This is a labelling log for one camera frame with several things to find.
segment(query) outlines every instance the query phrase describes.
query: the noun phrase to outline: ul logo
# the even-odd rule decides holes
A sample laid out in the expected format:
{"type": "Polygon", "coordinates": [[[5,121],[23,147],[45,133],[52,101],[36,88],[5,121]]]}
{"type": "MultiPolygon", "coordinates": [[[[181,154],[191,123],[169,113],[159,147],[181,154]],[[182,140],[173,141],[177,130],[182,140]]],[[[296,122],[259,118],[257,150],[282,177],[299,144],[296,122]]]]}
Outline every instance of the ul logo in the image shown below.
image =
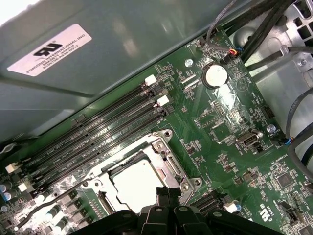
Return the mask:
{"type": "Polygon", "coordinates": [[[43,55],[48,56],[51,52],[56,51],[57,49],[59,49],[62,46],[63,45],[61,45],[61,44],[49,43],[47,46],[45,46],[44,48],[37,51],[34,55],[35,56],[43,56],[43,55]]]}

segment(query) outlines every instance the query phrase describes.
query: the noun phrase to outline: mounting hole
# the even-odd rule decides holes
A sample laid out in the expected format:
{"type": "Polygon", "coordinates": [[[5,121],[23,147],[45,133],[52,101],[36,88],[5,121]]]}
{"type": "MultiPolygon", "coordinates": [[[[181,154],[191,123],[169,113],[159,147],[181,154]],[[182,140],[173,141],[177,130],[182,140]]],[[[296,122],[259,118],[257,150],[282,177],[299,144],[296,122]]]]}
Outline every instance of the mounting hole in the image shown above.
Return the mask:
{"type": "Polygon", "coordinates": [[[124,214],[123,218],[130,218],[132,215],[131,214],[124,214]]]}
{"type": "Polygon", "coordinates": [[[187,207],[180,207],[179,210],[181,212],[186,212],[186,211],[188,211],[188,208],[187,207]]]}
{"type": "Polygon", "coordinates": [[[195,180],[195,185],[200,185],[201,181],[200,180],[195,180]]]}
{"type": "Polygon", "coordinates": [[[165,137],[170,137],[171,136],[171,133],[169,131],[165,132],[164,133],[165,137]]]}

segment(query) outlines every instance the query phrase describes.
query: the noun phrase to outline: label sticker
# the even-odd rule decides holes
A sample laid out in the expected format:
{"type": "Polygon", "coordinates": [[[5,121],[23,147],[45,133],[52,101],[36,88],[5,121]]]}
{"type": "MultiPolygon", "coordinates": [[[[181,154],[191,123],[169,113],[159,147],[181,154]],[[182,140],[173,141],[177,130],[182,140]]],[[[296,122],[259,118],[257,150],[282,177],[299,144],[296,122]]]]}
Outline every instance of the label sticker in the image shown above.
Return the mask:
{"type": "Polygon", "coordinates": [[[91,40],[79,24],[73,24],[7,69],[35,77],[91,40]]]}

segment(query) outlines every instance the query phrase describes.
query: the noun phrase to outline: cpu socket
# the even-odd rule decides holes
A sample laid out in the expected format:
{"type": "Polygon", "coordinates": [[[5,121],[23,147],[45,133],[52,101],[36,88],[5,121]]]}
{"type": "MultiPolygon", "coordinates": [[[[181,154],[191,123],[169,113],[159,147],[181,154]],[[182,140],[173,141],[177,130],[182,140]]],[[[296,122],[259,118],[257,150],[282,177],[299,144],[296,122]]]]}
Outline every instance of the cpu socket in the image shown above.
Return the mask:
{"type": "Polygon", "coordinates": [[[120,210],[139,213],[157,202],[157,187],[180,188],[185,205],[201,187],[189,179],[168,145],[172,130],[149,133],[95,166],[85,189],[92,189],[108,214],[120,210]]]}

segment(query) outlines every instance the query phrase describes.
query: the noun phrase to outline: motherboard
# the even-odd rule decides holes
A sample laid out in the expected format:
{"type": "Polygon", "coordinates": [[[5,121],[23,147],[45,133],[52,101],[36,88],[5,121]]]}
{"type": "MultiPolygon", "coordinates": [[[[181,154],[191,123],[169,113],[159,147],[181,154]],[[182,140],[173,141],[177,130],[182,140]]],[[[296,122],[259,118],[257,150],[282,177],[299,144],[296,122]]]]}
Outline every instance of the motherboard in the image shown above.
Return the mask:
{"type": "Polygon", "coordinates": [[[241,59],[200,36],[2,161],[0,234],[70,234],[162,186],[203,215],[313,234],[313,188],[274,113],[241,59]]]}

